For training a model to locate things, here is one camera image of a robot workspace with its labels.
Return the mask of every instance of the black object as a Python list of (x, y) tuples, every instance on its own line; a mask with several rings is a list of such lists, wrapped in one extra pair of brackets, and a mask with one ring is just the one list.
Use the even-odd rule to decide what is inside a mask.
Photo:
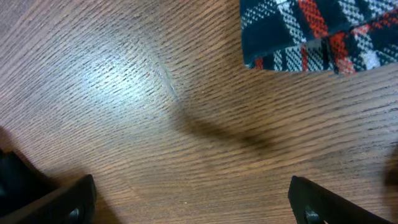
[(31, 171), (13, 152), (0, 150), (0, 223), (91, 223), (96, 188), (86, 175), (70, 187), (56, 190)]
[(298, 224), (391, 224), (304, 177), (292, 177), (288, 197)]

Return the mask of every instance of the cloth fold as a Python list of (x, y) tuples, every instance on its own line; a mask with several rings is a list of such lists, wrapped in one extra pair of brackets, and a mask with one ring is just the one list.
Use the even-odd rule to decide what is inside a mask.
[(398, 61), (398, 0), (241, 0), (245, 66), (350, 74)]

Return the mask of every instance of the folded cloth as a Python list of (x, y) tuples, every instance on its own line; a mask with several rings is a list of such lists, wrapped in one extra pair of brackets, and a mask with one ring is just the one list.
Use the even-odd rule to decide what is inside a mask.
[(245, 66), (350, 74), (398, 61), (398, 0), (241, 0)]

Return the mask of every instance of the plaid cloth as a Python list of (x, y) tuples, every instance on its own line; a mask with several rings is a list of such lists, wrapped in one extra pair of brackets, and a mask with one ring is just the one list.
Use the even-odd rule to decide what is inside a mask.
[(350, 74), (398, 61), (398, 0), (241, 0), (245, 66)]

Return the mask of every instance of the wood grain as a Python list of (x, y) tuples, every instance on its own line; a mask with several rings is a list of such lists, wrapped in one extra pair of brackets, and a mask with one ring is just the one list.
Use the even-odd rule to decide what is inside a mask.
[(0, 146), (93, 174), (96, 223), (295, 223), (292, 175), (398, 222), (397, 65), (246, 70), (238, 1), (13, 2)]

